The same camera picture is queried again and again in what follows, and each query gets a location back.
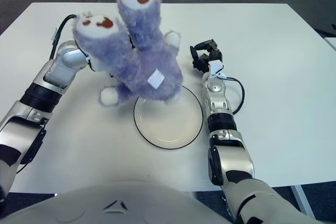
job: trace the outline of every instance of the white fabric tag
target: white fabric tag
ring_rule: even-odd
[[[157,69],[152,73],[151,76],[149,76],[147,82],[155,89],[158,89],[161,83],[164,80],[164,75],[158,71]]]

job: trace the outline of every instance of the stuffed animal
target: stuffed animal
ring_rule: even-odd
[[[81,15],[73,27],[79,47],[105,64],[118,80],[102,90],[101,103],[117,105],[134,95],[173,100],[183,81],[176,61],[180,36],[173,31],[161,33],[161,0],[117,2],[127,29],[118,19],[103,15]]]

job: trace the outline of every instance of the black cable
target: black cable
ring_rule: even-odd
[[[227,77],[226,79],[224,78],[220,78],[220,79],[223,79],[223,80],[228,80],[228,81],[235,81],[235,82],[238,82],[239,85],[240,85],[240,88],[241,88],[241,101],[240,101],[240,104],[239,106],[236,108],[236,110],[233,112],[233,115],[237,114],[239,112],[239,110],[242,108],[243,104],[244,104],[244,99],[245,99],[245,89],[244,89],[244,86],[243,84],[237,80],[236,78],[233,78],[233,77]]]
[[[18,173],[21,172],[24,168],[26,168],[27,165],[28,165],[28,163],[25,164],[24,167],[22,167],[20,170],[18,170],[18,171],[16,172],[16,174],[18,174]]]
[[[57,44],[58,44],[58,41],[59,41],[59,38],[61,37],[61,32],[65,26],[65,24],[68,22],[68,20],[72,19],[72,18],[76,18],[77,15],[75,14],[71,14],[69,16],[67,16],[61,23],[61,25],[59,26],[56,34],[55,34],[55,37],[54,37],[54,40],[52,41],[52,45],[53,45],[53,48],[51,50],[51,53],[50,53],[50,57],[49,57],[49,60],[52,60],[54,58],[54,55],[55,55],[55,51],[56,51],[56,47],[57,47]]]

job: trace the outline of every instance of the white plush foot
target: white plush foot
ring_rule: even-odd
[[[168,45],[179,48],[181,38],[180,38],[178,33],[174,32],[174,31],[170,31],[170,32],[166,33],[165,41]]]
[[[176,103],[176,102],[179,101],[180,98],[181,98],[181,92],[179,91],[173,97],[171,97],[170,99],[166,100],[165,104],[169,105],[169,104],[172,104],[172,103]]]
[[[100,101],[104,106],[113,106],[118,103],[118,93],[115,88],[104,88],[100,93]]]

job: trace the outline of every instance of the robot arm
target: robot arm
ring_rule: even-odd
[[[220,60],[208,62],[203,76],[209,128],[209,178],[221,187],[235,223],[319,223],[300,213],[266,183],[254,179],[254,166],[225,97]]]
[[[61,44],[56,58],[42,67],[0,122],[0,203],[13,184],[19,164],[26,165],[35,157],[54,107],[87,63],[74,41]]]

